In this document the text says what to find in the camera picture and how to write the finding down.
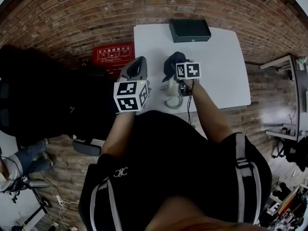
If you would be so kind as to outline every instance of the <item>white cube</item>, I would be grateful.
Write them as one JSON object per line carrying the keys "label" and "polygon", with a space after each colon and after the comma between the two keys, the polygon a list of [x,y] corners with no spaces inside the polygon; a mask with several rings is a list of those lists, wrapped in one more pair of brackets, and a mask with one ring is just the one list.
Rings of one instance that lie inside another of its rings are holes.
{"label": "white cube", "polygon": [[176,64],[178,79],[199,79],[201,78],[200,63],[180,63]]}
{"label": "white cube", "polygon": [[149,96],[146,80],[116,82],[114,99],[120,112],[140,111]]}

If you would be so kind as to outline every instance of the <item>black box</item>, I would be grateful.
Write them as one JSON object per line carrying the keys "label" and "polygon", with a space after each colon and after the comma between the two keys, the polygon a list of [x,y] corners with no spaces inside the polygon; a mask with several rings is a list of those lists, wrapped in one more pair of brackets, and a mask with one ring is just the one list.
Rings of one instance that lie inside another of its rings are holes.
{"label": "black box", "polygon": [[172,19],[169,28],[174,43],[208,41],[212,36],[205,20]]}

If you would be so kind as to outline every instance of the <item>white stripe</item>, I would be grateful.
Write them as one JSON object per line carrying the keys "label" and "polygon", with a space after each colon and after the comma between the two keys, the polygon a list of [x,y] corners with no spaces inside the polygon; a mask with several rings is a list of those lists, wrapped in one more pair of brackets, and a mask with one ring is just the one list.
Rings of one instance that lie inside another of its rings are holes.
{"label": "white stripe", "polygon": [[256,191],[257,191],[257,209],[256,209],[256,216],[255,216],[255,221],[254,221],[254,224],[255,224],[260,215],[262,192],[261,192],[261,181],[260,181],[260,175],[259,175],[258,168],[255,165],[255,163],[251,162],[251,164],[254,167],[254,176],[255,176]]}
{"label": "white stripe", "polygon": [[101,189],[105,189],[105,188],[108,187],[107,179],[108,179],[108,177],[106,177],[106,178],[103,180],[104,184],[101,185],[101,186],[98,188],[98,191],[101,190]]}
{"label": "white stripe", "polygon": [[95,199],[96,199],[96,193],[99,185],[97,185],[91,194],[91,202],[90,202],[90,221],[93,231],[96,231],[95,222],[94,222],[94,209],[95,209]]}
{"label": "white stripe", "polygon": [[245,189],[243,183],[242,173],[238,168],[235,168],[237,181],[239,186],[239,209],[237,214],[237,221],[244,222],[244,211],[245,211]]}
{"label": "white stripe", "polygon": [[249,167],[240,169],[242,177],[252,176],[252,171]]}
{"label": "white stripe", "polygon": [[238,163],[247,162],[247,159],[246,159],[246,158],[244,158],[244,159],[237,159],[237,162],[238,162]]}
{"label": "white stripe", "polygon": [[249,163],[248,162],[238,163],[239,167],[244,166],[244,165],[249,165]]}
{"label": "white stripe", "polygon": [[111,212],[112,212],[112,218],[115,224],[115,230],[122,231],[120,217],[119,217],[119,214],[116,208],[114,190],[112,188],[111,181],[109,179],[107,181],[108,181],[109,201],[110,201],[110,207],[111,207]]}

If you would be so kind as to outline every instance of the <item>hand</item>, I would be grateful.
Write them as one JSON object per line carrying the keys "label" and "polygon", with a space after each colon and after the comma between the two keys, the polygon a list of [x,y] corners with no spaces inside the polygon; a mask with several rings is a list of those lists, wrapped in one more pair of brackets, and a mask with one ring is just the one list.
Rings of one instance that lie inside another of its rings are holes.
{"label": "hand", "polygon": [[[193,79],[184,79],[183,80],[185,85],[188,87],[189,90],[192,90],[192,87],[193,87]],[[194,85],[198,82],[199,80],[198,79],[194,79]]]}

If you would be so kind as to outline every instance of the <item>cable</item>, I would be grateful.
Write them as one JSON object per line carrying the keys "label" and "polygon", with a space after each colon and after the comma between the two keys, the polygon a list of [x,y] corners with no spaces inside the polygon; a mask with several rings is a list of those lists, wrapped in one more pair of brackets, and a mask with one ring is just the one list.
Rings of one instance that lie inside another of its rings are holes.
{"label": "cable", "polygon": [[9,158],[9,157],[5,157],[5,156],[0,156],[0,157],[2,157],[2,158],[6,158],[6,159],[9,159],[9,160],[11,160],[13,163],[15,163],[15,165],[16,165],[16,167],[17,167],[17,169],[18,169],[19,174],[22,176],[22,173],[20,172],[20,170],[19,170],[19,167],[18,167],[17,163],[16,163],[13,159],[11,159],[11,158]]}
{"label": "cable", "polygon": [[189,108],[190,108],[190,106],[191,106],[191,101],[192,101],[192,95],[193,95],[193,86],[194,86],[194,79],[192,80],[192,89],[191,89],[191,92],[190,92],[190,94],[189,94],[189,98],[188,98],[188,102],[187,102],[187,113],[188,113],[188,124],[189,125],[191,125],[192,127],[194,127],[193,125],[192,125],[192,122],[191,122],[191,114],[190,114],[190,112],[189,112]]}
{"label": "cable", "polygon": [[48,180],[44,175],[43,175],[43,173],[41,172],[41,175],[42,175],[42,177],[47,181],[47,182],[49,182],[51,185],[53,185],[54,186],[54,188],[55,189],[57,189],[57,191],[58,191],[58,194],[59,194],[59,196],[61,197],[61,194],[60,194],[60,191],[59,191],[59,188],[57,188],[57,186],[55,185],[55,184],[53,184],[50,180]]}
{"label": "cable", "polygon": [[79,204],[79,202],[66,202],[66,201],[63,201],[65,204]]}
{"label": "cable", "polygon": [[41,204],[43,204],[43,202],[39,199],[39,197],[37,197],[36,194],[34,194],[34,196],[37,198],[37,200],[38,200]]}
{"label": "cable", "polygon": [[174,106],[168,104],[168,101],[170,99],[175,98],[175,97],[171,97],[171,98],[169,98],[169,99],[167,99],[165,101],[165,106],[167,106],[168,108],[173,109],[173,110],[177,110],[177,109],[180,109],[182,107],[182,105],[183,105],[183,96],[182,96],[180,90],[178,90],[178,92],[179,92],[179,96],[177,98],[179,98],[179,103],[177,105],[174,105]]}
{"label": "cable", "polygon": [[64,205],[63,206],[61,206],[61,208],[60,208],[60,210],[59,210],[59,218],[60,218],[60,221],[61,221],[61,223],[62,223],[62,225],[66,228],[66,230],[68,230],[68,228],[67,228],[67,226],[63,223],[63,221],[65,221],[66,219],[65,219],[65,217],[64,217],[64,215],[62,214],[62,213],[64,213],[65,212],[65,207],[64,207]]}
{"label": "cable", "polygon": [[294,116],[295,116],[296,111],[297,111],[297,108],[295,109],[294,114],[293,114],[292,117],[291,117],[290,114],[288,114],[288,118],[291,120],[291,124],[293,124],[293,118],[294,118]]}

